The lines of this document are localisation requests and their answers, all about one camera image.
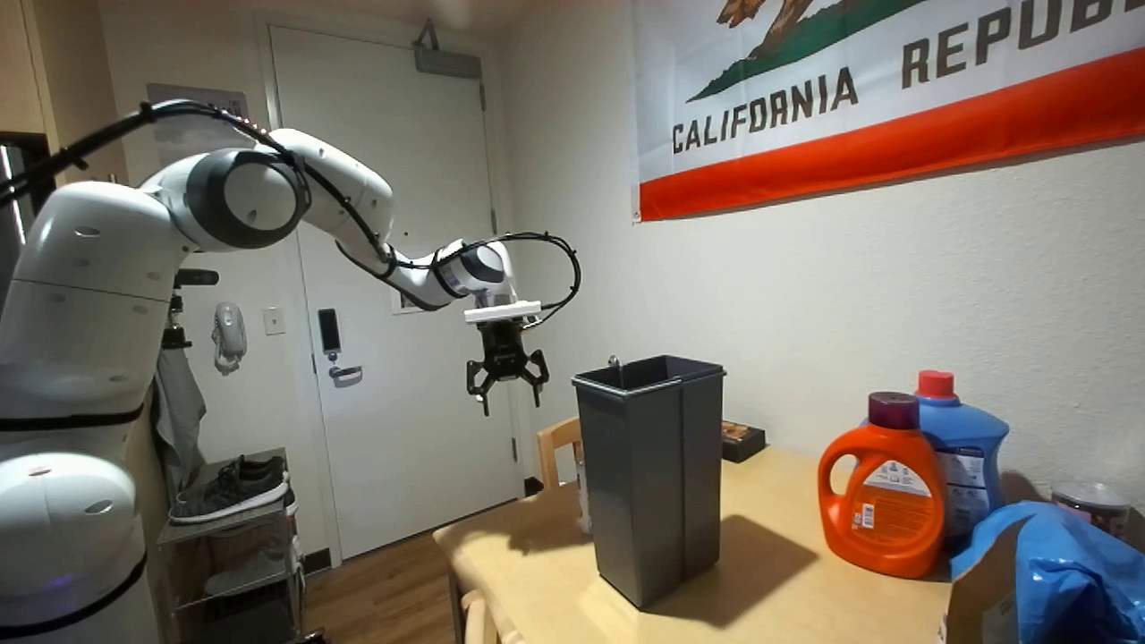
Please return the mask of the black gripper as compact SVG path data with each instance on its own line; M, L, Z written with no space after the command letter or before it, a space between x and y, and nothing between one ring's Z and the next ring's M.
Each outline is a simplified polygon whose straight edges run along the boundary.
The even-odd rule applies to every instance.
M464 391L480 411L490 414L490 387L502 381L525 381L533 409L540 409L551 374L540 352L524 349L524 323L480 323L480 339L482 359L464 364Z

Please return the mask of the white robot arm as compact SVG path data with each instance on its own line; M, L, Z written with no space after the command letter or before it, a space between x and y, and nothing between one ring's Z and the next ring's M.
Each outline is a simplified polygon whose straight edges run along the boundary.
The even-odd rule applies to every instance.
M475 327L537 310L498 239L389 247L389 202L379 171L301 128L180 159L141 185L82 178L47 196L0 319L4 644L160 644L125 437L191 253L315 227L421 310L462 306Z

